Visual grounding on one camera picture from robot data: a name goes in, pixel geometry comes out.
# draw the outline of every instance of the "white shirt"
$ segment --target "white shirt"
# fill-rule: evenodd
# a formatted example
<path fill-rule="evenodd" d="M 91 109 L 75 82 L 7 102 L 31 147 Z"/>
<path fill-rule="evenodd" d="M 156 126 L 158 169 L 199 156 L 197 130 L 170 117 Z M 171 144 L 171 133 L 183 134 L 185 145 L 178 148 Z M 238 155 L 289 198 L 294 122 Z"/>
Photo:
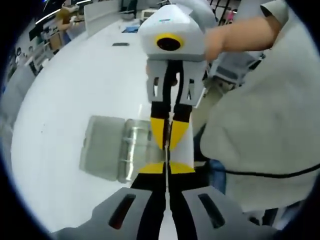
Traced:
<path fill-rule="evenodd" d="M 17 65 L 19 65 L 20 60 L 21 60 L 21 55 L 15 57 L 15 63 Z"/>
<path fill-rule="evenodd" d="M 200 147 L 230 171 L 290 174 L 320 164 L 320 59 L 284 1 L 262 6 L 282 30 L 245 84 L 212 108 Z M 244 211 L 285 207 L 305 199 L 318 173 L 285 179 L 227 174 L 226 194 Z"/>

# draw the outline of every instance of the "person's arm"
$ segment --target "person's arm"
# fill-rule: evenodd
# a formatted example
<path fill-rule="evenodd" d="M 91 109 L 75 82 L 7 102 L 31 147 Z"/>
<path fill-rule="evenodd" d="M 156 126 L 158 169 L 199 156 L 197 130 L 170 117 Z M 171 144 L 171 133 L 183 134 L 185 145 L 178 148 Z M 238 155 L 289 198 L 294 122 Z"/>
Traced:
<path fill-rule="evenodd" d="M 56 26 L 59 31 L 65 31 L 72 26 L 72 23 L 70 22 L 70 23 L 64 24 L 64 20 L 62 19 L 62 20 L 58 20 L 58 22 L 56 23 Z"/>
<path fill-rule="evenodd" d="M 261 51 L 272 47 L 281 30 L 274 16 L 254 17 L 217 27 L 211 34 L 223 39 L 223 52 Z"/>
<path fill-rule="evenodd" d="M 213 60 L 221 52 L 262 51 L 272 47 L 288 20 L 288 7 L 282 0 L 263 4 L 265 17 L 254 17 L 219 26 L 205 38 L 206 58 Z"/>

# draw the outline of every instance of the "gray gripper base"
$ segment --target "gray gripper base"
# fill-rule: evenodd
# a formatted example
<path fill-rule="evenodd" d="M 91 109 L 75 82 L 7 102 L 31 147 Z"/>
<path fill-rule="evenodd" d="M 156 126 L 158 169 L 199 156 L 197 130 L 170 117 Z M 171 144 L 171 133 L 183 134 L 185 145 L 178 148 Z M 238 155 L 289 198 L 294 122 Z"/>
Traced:
<path fill-rule="evenodd" d="M 212 186 L 182 192 L 191 211 L 197 240 L 271 240 L 277 232 L 269 226 L 258 226 L 250 222 L 241 208 Z M 210 199 L 209 215 L 201 198 Z M 213 219 L 221 224 L 214 225 Z"/>
<path fill-rule="evenodd" d="M 124 126 L 122 118 L 92 116 L 85 132 L 80 169 L 116 181 Z"/>
<path fill-rule="evenodd" d="M 79 227 L 68 227 L 52 234 L 55 240 L 136 240 L 140 221 L 151 196 L 151 191 L 121 188 L 96 206 L 89 221 Z M 126 196 L 134 196 L 120 229 L 109 225 L 119 204 Z"/>
<path fill-rule="evenodd" d="M 196 106 L 204 89 L 203 78 L 207 69 L 207 61 L 182 61 L 183 62 L 183 87 L 179 104 Z M 147 60 L 148 80 L 146 89 L 149 102 L 162 102 L 167 60 Z M 155 79 L 158 79 L 156 92 Z"/>

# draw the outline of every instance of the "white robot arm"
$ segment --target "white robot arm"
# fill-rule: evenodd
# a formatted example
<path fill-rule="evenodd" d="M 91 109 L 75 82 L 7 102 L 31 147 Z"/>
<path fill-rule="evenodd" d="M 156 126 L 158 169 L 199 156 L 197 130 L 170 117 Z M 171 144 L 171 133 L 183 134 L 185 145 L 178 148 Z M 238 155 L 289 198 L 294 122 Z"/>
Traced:
<path fill-rule="evenodd" d="M 188 128 L 192 108 L 204 92 L 203 79 L 208 70 L 205 33 L 217 22 L 206 0 L 170 2 L 150 16 L 140 26 L 138 34 L 148 56 L 147 93 L 152 104 L 153 135 L 161 149 L 168 141 L 172 150 Z M 178 73 L 178 97 L 172 125 L 168 127 L 170 88 Z"/>

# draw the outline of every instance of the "gray plastic part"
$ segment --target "gray plastic part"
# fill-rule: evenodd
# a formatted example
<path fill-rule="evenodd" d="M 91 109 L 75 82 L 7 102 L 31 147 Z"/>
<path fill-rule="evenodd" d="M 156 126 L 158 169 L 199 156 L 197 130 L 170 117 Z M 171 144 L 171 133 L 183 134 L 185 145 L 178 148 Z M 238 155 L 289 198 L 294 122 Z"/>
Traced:
<path fill-rule="evenodd" d="M 92 116 L 85 133 L 80 169 L 116 181 L 124 126 L 122 118 Z"/>
<path fill-rule="evenodd" d="M 277 232 L 270 226 L 250 222 L 241 208 L 212 186 L 182 192 L 191 211 L 197 240 L 268 240 Z M 224 219 L 224 225 L 214 228 L 199 196 L 208 195 Z"/>
<path fill-rule="evenodd" d="M 182 60 L 182 61 L 191 61 L 191 62 L 202 62 L 206 59 L 204 53 L 202 54 L 181 54 L 181 53 L 171 53 L 171 54 L 149 54 L 148 58 L 150 60 L 161 60 L 161 61 L 168 61 L 168 60 Z"/>
<path fill-rule="evenodd" d="M 183 89 L 180 104 L 196 106 L 201 98 L 204 84 L 202 82 L 207 69 L 207 61 L 183 61 Z"/>
<path fill-rule="evenodd" d="M 89 221 L 76 228 L 64 228 L 53 233 L 55 240 L 136 240 L 140 221 L 152 192 L 147 190 L 121 188 L 107 200 L 94 208 Z M 119 204 L 127 195 L 134 195 L 120 229 L 109 225 Z"/>
<path fill-rule="evenodd" d="M 196 21 L 201 29 L 211 29 L 218 25 L 216 16 L 207 0 L 170 0 L 170 2 L 192 9 L 192 14 L 190 14 L 190 16 Z"/>
<path fill-rule="evenodd" d="M 201 29 L 201 31 L 203 33 L 206 32 L 206 26 L 204 26 L 202 23 L 201 23 L 201 20 L 200 18 L 198 17 L 197 15 L 197 12 L 192 10 L 190 7 L 187 7 L 185 5 L 182 5 L 182 4 L 179 4 L 177 3 L 176 4 L 186 15 L 190 16 L 190 18 L 192 18 L 199 26 L 199 28 Z"/>
<path fill-rule="evenodd" d="M 149 102 L 162 102 L 165 74 L 168 63 L 164 60 L 147 60 L 148 80 L 146 81 L 146 91 Z M 154 92 L 155 78 L 158 78 L 157 91 Z"/>

